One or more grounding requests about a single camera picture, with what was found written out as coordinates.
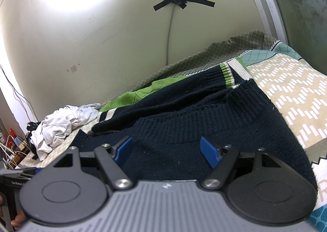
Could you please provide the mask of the person's left hand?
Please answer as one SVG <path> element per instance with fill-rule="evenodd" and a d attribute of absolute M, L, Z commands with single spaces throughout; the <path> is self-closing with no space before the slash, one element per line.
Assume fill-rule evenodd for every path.
<path fill-rule="evenodd" d="M 4 199 L 2 196 L 0 196 L 0 205 L 1 205 L 0 215 L 1 215 L 2 220 L 4 220 L 4 214 L 3 214 L 3 209 L 2 209 L 3 204 L 4 204 Z M 16 215 L 16 217 L 11 221 L 11 225 L 12 225 L 12 227 L 14 227 L 17 230 L 25 223 L 26 219 L 27 219 L 27 217 L 25 216 L 24 212 L 20 211 Z"/>

